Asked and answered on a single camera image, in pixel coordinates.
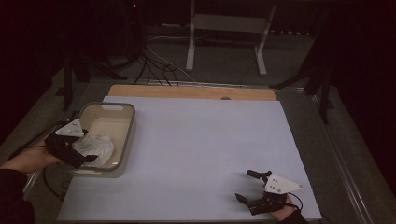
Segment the wooden edge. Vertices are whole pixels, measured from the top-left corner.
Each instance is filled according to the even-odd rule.
[[[276,101],[272,90],[220,87],[114,85],[109,96]]]

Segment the white triangular marker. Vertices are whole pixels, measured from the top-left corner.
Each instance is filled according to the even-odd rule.
[[[275,194],[284,194],[302,189],[303,186],[292,182],[291,180],[285,179],[278,175],[270,175],[268,181],[265,184],[265,191]]]
[[[81,123],[79,122],[79,119],[75,119],[70,123],[64,125],[62,128],[58,129],[55,133],[62,136],[74,136],[74,137],[84,136],[84,132],[82,131]]]

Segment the floor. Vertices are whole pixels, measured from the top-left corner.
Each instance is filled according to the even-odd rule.
[[[148,41],[146,55],[162,63],[171,63],[184,70],[188,41],[184,37],[170,38],[168,33],[153,35]],[[165,74],[169,83],[176,85],[209,85],[236,88],[268,88],[294,76],[314,39],[300,35],[269,35],[264,47],[264,61],[268,75],[258,75],[255,64],[254,43],[242,41],[223,44],[221,39],[197,39],[194,69],[191,72],[176,70]],[[62,111],[62,96],[56,91],[63,86],[63,71],[54,78],[51,88],[32,107],[0,148],[0,160],[44,127],[59,119],[67,119],[92,101],[102,101],[115,83],[168,85],[161,69],[152,65],[152,73],[144,66],[144,57],[119,74],[128,77],[118,81],[91,70],[89,83],[74,82],[74,101],[70,109]],[[294,83],[285,90],[276,90],[276,97],[284,107],[297,148],[323,215],[322,220],[310,223],[396,223],[396,201],[382,175],[375,166],[353,120],[348,115],[337,89],[331,87],[329,124],[318,117],[315,97],[302,93],[306,80]],[[46,177],[52,188],[61,195],[67,192],[72,176],[62,167],[51,166]],[[36,223],[56,223],[62,206],[46,188],[41,176],[27,195],[35,207]]]

